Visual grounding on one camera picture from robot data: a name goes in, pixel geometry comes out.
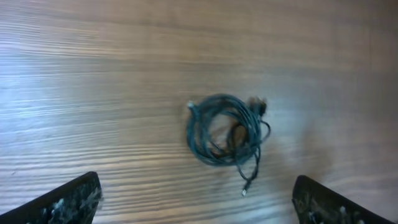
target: wood grain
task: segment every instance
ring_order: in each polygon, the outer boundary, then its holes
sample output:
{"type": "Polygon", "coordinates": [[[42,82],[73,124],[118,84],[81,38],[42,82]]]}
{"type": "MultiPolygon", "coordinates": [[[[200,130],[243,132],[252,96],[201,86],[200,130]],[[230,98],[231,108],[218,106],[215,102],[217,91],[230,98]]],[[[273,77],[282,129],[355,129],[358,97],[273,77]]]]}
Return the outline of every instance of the wood grain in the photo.
{"type": "Polygon", "coordinates": [[[0,213],[93,170],[95,223],[297,223],[300,174],[397,220],[397,5],[1,1],[0,213]],[[244,198],[183,139],[214,93],[269,103],[244,198]]]}

